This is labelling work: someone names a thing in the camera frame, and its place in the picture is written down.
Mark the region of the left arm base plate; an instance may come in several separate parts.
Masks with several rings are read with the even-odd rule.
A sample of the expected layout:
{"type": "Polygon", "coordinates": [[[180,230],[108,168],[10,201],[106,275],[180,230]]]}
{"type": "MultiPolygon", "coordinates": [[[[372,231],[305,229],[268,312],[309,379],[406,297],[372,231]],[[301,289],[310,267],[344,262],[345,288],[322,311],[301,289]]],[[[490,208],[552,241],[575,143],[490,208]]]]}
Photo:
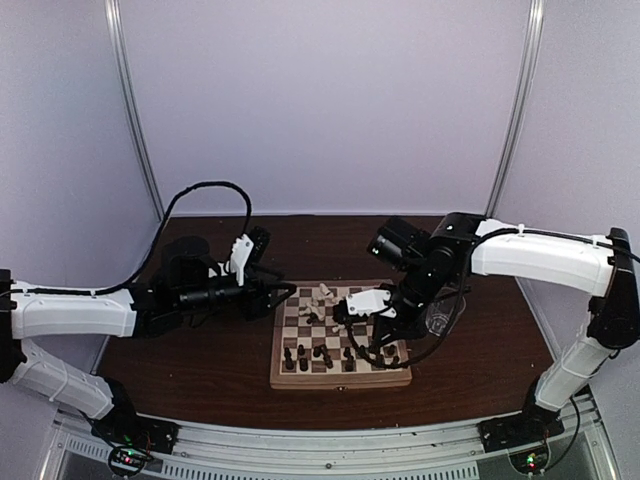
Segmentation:
{"type": "Polygon", "coordinates": [[[90,424],[92,434],[106,442],[163,454],[173,452],[179,433],[176,423],[147,417],[138,417],[129,426],[116,426],[103,420],[92,420],[90,424]]]}

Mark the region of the dark piece back row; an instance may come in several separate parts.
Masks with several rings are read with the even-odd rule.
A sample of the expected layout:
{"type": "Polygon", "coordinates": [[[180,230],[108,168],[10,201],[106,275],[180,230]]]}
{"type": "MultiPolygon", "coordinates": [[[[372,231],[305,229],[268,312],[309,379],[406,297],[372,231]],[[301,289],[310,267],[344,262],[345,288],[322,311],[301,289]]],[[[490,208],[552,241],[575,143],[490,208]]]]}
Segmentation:
{"type": "Polygon", "coordinates": [[[313,349],[313,356],[315,358],[321,358],[327,369],[331,369],[333,367],[333,360],[325,344],[315,346],[313,349]]]}

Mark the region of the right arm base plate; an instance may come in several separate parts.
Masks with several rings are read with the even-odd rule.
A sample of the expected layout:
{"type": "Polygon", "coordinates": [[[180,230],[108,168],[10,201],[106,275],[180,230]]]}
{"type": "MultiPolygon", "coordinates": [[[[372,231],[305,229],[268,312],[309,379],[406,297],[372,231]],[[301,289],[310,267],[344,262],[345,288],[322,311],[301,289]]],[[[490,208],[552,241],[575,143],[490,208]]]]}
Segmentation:
{"type": "Polygon", "coordinates": [[[484,451],[490,453],[543,442],[549,437],[562,434],[565,428],[558,417],[520,412],[484,420],[478,424],[478,431],[484,451]]]}

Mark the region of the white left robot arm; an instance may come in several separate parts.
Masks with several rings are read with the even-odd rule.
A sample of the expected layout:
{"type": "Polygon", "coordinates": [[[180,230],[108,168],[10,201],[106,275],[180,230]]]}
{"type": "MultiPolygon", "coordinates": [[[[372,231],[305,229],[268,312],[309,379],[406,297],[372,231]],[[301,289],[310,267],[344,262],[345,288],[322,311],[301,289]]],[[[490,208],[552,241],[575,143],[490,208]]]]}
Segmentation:
{"type": "Polygon", "coordinates": [[[227,305],[241,316],[268,316],[297,290],[280,272],[260,265],[268,235],[254,229],[218,262],[208,242],[186,236],[165,245],[149,282],[114,290],[57,289],[15,282],[1,273],[1,380],[32,389],[84,413],[123,444],[137,442],[144,424],[117,381],[93,376],[35,344],[49,335],[101,334],[154,338],[187,318],[212,315],[227,305]]]}

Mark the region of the dark rook corner piece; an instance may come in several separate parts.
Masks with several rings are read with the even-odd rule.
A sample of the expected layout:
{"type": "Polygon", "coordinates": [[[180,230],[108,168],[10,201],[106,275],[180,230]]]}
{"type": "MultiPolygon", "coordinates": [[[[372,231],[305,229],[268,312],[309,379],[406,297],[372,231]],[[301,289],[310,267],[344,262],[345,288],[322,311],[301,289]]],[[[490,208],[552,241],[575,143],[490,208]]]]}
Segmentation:
{"type": "Polygon", "coordinates": [[[287,357],[285,359],[284,366],[285,366],[285,370],[286,371],[294,371],[295,370],[295,362],[290,357],[287,357]]]}

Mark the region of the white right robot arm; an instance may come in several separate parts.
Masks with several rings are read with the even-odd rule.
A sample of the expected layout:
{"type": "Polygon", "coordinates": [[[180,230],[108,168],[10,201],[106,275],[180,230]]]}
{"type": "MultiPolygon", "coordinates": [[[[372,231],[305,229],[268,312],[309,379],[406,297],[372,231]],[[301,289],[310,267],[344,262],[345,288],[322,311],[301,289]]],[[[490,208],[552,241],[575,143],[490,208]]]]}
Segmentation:
{"type": "Polygon", "coordinates": [[[380,345],[428,336],[429,306],[446,286],[464,289],[472,275],[529,279],[589,294],[584,331],[532,384],[523,412],[513,419],[513,433],[522,441],[535,440],[607,358],[639,339],[639,259],[620,228],[586,236],[454,212],[426,232],[391,217],[367,250],[404,275],[377,316],[380,345]]]}

